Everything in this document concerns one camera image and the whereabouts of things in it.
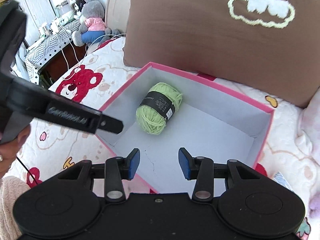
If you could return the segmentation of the pink fuzzy sleeve forearm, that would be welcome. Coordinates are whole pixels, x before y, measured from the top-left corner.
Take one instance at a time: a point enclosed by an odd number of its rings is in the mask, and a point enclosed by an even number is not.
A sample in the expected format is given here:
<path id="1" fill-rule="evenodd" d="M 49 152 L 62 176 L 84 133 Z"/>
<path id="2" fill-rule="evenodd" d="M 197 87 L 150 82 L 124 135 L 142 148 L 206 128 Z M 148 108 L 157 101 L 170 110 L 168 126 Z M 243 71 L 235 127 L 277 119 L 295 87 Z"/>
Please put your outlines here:
<path id="1" fill-rule="evenodd" d="M 30 187 L 19 178 L 9 176 L 1 179 L 0 234 L 2 240 L 16 240 L 21 232 L 13 217 L 13 206 L 17 198 Z"/>

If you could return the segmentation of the person's left hand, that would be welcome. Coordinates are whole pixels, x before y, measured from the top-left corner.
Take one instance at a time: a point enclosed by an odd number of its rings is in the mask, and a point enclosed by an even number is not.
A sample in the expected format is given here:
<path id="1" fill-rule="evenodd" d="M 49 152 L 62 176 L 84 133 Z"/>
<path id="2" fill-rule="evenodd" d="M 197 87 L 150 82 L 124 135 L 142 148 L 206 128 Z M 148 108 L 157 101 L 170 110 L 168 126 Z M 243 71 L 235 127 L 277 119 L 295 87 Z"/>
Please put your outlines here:
<path id="1" fill-rule="evenodd" d="M 21 147 L 24 145 L 25 141 L 29 137 L 30 134 L 30 125 L 25 127 L 11 142 L 1 145 L 1 162 L 0 162 L 0 178 L 2 179 L 4 175 L 10 169 L 12 163 L 17 158 L 17 154 Z"/>

